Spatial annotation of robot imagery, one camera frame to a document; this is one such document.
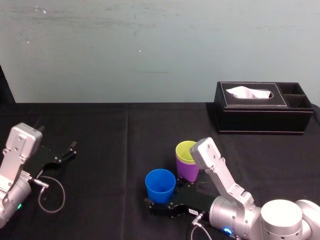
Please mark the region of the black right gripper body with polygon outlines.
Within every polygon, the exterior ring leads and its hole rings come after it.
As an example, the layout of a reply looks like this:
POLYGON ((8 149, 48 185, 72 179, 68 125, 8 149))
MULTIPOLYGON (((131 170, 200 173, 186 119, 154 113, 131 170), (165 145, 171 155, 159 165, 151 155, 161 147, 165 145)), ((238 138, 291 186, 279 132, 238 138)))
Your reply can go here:
POLYGON ((215 197, 196 191, 192 186, 183 186, 173 194, 168 203, 154 203, 154 215, 174 219, 180 215, 198 216, 209 220, 215 197))

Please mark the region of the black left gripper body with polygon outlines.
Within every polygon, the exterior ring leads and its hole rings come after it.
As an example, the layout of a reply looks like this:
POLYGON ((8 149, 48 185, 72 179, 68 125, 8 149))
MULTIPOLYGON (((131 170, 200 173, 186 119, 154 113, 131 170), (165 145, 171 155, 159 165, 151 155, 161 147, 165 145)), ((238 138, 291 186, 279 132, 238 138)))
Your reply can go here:
POLYGON ((46 146, 40 147, 37 152, 26 161, 24 164, 24 171, 31 176, 37 176, 41 171, 48 166, 59 165, 62 154, 54 151, 46 146))

